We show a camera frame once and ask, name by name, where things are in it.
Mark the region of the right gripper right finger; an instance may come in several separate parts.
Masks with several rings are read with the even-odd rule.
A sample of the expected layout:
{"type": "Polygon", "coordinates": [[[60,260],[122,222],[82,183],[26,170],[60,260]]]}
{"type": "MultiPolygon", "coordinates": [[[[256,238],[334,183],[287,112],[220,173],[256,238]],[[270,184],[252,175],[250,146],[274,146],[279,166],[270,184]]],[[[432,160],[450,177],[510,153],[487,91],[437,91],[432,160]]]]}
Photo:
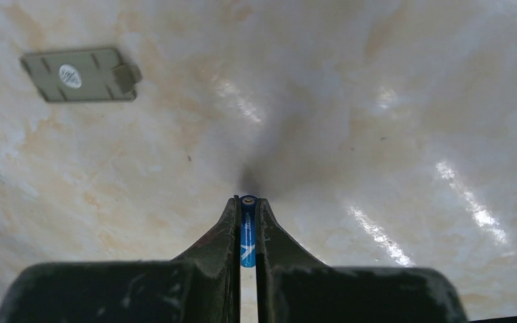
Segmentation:
{"type": "Polygon", "coordinates": [[[432,268],[329,266],[256,209],[259,322],[467,322],[456,289],[432,268]]]}

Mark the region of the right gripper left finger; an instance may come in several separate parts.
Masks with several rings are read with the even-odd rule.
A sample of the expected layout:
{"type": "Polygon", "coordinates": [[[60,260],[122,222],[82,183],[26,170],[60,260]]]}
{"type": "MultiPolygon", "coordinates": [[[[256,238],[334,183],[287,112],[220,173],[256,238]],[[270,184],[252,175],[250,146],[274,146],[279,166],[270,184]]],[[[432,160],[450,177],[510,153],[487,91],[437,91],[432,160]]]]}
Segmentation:
{"type": "Polygon", "coordinates": [[[241,206],[170,260],[45,262],[24,269],[0,322],[239,322],[241,206]]]}

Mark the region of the blue battery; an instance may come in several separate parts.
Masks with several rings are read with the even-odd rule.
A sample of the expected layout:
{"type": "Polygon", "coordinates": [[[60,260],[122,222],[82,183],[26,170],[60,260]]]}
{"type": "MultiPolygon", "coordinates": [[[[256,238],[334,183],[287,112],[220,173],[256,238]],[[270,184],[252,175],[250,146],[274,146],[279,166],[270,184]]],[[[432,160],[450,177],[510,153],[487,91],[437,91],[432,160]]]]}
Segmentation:
{"type": "Polygon", "coordinates": [[[256,225],[255,211],[257,198],[252,195],[242,196],[241,232],[240,232],[240,264],[245,268],[256,265],[256,225]]]}

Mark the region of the grey remote battery cover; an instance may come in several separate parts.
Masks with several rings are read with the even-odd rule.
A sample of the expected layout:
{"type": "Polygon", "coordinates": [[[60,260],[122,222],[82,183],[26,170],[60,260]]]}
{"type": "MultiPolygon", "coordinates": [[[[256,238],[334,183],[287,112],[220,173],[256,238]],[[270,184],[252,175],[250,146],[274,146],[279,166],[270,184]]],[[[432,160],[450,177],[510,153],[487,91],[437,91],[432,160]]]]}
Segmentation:
{"type": "Polygon", "coordinates": [[[140,69],[117,48],[33,52],[20,57],[39,96],[47,103],[132,102],[140,69]]]}

